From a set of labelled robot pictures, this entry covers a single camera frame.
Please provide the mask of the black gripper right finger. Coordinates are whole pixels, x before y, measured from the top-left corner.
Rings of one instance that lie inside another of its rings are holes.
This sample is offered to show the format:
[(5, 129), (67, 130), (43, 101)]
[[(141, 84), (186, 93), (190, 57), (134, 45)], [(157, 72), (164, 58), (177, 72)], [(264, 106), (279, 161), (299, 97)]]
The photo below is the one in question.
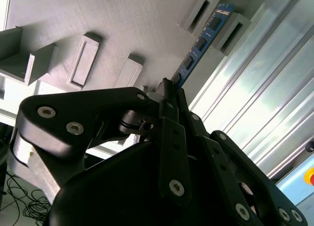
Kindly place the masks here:
[(207, 132), (176, 93), (180, 124), (186, 129), (193, 195), (203, 225), (305, 226), (301, 211), (224, 132)]

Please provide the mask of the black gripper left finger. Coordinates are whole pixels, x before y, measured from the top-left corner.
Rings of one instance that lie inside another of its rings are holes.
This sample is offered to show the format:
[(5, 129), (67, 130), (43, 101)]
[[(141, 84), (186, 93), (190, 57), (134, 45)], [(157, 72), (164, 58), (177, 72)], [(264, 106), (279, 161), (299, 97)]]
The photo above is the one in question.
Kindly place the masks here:
[[(186, 152), (177, 90), (164, 80), (161, 100), (135, 87), (37, 95), (22, 101), (12, 148), (48, 199), (73, 177), (143, 142), (178, 144)], [(173, 170), (169, 187), (187, 206), (191, 201), (189, 164)]]

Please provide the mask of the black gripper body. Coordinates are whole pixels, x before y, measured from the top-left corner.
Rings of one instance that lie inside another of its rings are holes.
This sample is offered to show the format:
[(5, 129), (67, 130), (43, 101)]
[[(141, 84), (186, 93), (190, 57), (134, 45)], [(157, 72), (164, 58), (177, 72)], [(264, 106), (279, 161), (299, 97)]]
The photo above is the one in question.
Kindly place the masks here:
[[(192, 199), (175, 203), (171, 171), (189, 164)], [(178, 144), (136, 144), (73, 177), (57, 194), (50, 226), (239, 226), (210, 171)]]

